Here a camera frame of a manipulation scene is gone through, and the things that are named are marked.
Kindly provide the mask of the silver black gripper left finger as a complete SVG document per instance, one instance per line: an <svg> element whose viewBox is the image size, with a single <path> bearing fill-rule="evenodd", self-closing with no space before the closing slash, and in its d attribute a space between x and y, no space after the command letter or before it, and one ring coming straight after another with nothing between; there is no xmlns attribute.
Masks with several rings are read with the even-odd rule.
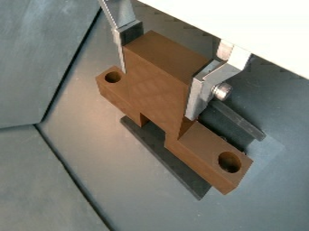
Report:
<svg viewBox="0 0 309 231"><path fill-rule="evenodd" d="M142 36L142 22L136 19L131 0L97 0L111 25L118 46L119 67L126 72L123 47Z"/></svg>

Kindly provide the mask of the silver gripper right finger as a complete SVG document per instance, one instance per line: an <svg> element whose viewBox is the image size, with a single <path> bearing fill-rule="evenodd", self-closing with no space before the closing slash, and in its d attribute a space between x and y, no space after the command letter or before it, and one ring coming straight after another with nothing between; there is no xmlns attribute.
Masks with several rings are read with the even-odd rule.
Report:
<svg viewBox="0 0 309 231"><path fill-rule="evenodd" d="M213 97L219 100L229 97L231 86L226 80L245 69L251 53L222 40L218 44L217 56L221 60L210 60L192 75L184 112L184 116L191 121L203 112Z"/></svg>

